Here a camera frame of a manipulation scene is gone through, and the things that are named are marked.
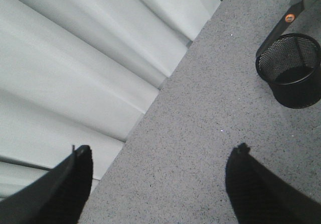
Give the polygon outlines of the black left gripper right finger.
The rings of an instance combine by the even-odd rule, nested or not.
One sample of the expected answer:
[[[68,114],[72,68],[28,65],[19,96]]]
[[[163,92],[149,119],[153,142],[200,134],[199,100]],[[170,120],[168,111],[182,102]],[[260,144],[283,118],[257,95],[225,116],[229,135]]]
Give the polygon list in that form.
[[[320,223],[320,203],[259,163],[246,143],[227,160],[225,186],[238,223]]]

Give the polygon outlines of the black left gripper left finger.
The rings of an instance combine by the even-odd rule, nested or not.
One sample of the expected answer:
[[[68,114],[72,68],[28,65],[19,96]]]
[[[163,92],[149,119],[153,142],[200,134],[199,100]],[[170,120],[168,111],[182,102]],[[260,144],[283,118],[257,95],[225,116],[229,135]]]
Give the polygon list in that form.
[[[77,223],[92,177],[90,147],[73,149],[44,176],[1,201],[1,223]]]

